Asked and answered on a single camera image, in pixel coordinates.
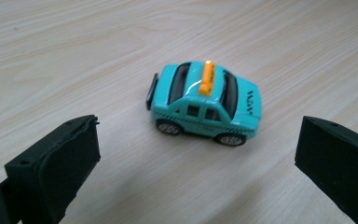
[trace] windshield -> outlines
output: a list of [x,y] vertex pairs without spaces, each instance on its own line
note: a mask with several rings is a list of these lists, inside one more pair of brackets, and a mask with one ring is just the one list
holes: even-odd
[[183,63],[178,66],[176,69],[175,75],[173,77],[171,90],[170,90],[170,98],[168,100],[168,104],[170,105],[173,101],[181,98],[183,96],[183,91],[185,88],[186,77],[188,73],[188,68],[190,67],[190,63]]
[[229,116],[233,119],[235,111],[237,110],[238,102],[238,86],[236,78],[228,71],[224,71],[224,84],[223,92],[220,98],[220,104],[228,112]]

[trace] wood grain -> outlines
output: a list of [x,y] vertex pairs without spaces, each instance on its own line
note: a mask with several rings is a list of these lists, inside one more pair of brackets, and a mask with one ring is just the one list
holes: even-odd
[[[166,63],[214,60],[255,82],[257,138],[158,133]],[[358,132],[358,1],[0,0],[4,164],[95,114],[102,160],[62,223],[352,223],[294,166],[304,115]]]

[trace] toy car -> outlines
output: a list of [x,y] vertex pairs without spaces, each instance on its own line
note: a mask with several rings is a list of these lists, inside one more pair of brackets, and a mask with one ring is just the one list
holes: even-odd
[[207,61],[166,65],[154,75],[146,107],[162,133],[197,133],[236,147],[256,136],[262,105],[254,83]]

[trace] wheel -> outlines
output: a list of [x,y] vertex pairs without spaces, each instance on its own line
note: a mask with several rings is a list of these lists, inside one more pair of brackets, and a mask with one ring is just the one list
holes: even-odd
[[156,126],[160,132],[169,135],[179,135],[183,132],[183,128],[181,126],[167,120],[158,120]]
[[222,133],[215,137],[216,142],[229,147],[237,147],[246,143],[246,137],[235,133]]

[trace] orange roof light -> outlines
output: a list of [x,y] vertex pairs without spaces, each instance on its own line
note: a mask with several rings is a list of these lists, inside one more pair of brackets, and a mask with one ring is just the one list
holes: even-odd
[[204,65],[204,71],[202,74],[202,80],[200,83],[199,94],[205,96],[211,96],[214,84],[214,63],[206,61]]

